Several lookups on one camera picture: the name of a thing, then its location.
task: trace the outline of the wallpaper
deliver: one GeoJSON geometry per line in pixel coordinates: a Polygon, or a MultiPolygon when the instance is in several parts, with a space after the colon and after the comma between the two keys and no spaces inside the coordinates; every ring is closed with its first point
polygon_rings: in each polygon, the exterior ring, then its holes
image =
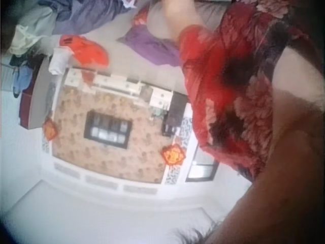
{"type": "Polygon", "coordinates": [[[98,91],[93,95],[64,86],[54,114],[59,134],[52,143],[53,156],[100,174],[159,184],[165,170],[160,151],[172,144],[172,138],[161,135],[161,116],[152,113],[134,105],[131,99],[98,91]],[[83,138],[91,109],[133,121],[127,149],[83,138]]]}

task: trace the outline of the red floral dress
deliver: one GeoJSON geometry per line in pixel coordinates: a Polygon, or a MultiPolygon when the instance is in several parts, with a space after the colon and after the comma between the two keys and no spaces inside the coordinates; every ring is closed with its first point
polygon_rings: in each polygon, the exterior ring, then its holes
{"type": "Polygon", "coordinates": [[[268,14],[255,2],[232,4],[214,33],[188,27],[179,44],[200,147],[250,181],[269,158],[274,67],[286,46],[309,43],[279,19],[286,4],[268,14]]]}

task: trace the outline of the person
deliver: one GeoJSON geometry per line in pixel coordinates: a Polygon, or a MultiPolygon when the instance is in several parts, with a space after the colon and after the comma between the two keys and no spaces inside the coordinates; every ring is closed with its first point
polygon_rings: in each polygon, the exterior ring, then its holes
{"type": "Polygon", "coordinates": [[[322,50],[318,35],[308,33],[314,45],[292,18],[295,7],[308,8],[238,1],[212,33],[193,0],[162,2],[200,147],[252,181],[217,228],[184,243],[323,240],[322,50]]]}

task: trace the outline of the skin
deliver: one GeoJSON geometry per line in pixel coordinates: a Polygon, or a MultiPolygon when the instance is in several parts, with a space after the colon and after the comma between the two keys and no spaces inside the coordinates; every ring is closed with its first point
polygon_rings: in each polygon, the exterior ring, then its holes
{"type": "MultiPolygon", "coordinates": [[[[162,2],[176,42],[186,27],[204,25],[193,0],[162,2]]],[[[315,243],[319,238],[324,208],[323,76],[286,47],[272,84],[274,139],[267,166],[206,243],[315,243]]]]}

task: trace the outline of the window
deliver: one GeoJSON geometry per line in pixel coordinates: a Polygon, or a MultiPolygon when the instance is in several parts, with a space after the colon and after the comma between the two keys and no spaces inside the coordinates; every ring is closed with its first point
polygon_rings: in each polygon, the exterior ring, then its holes
{"type": "Polygon", "coordinates": [[[218,166],[219,163],[211,155],[197,147],[186,182],[211,181],[218,166]]]}
{"type": "Polygon", "coordinates": [[[84,138],[127,148],[131,127],[132,122],[129,120],[114,118],[91,110],[87,113],[84,138]]]}

